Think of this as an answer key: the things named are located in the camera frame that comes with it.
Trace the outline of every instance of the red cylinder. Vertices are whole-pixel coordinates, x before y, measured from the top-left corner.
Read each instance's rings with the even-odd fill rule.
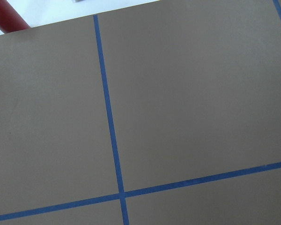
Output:
[[[6,0],[0,0],[0,30],[3,33],[10,33],[28,28],[30,26],[14,8]]]

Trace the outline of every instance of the red object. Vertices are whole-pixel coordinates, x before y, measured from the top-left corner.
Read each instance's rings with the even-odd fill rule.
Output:
[[[30,26],[17,11],[6,0],[0,0],[0,30],[3,33],[10,33],[28,28]]]

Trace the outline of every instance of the white surface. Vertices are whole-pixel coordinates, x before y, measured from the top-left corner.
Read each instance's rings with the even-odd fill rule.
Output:
[[[156,0],[8,0],[30,27],[135,6]]]

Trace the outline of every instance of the red pipe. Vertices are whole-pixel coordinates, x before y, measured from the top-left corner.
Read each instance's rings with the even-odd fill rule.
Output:
[[[0,30],[3,33],[10,33],[28,28],[30,26],[15,9],[6,0],[0,0]]]

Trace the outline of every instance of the red pole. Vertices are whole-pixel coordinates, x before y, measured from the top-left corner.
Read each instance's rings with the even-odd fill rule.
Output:
[[[14,8],[6,0],[0,0],[0,30],[3,33],[10,33],[28,28],[30,26]]]

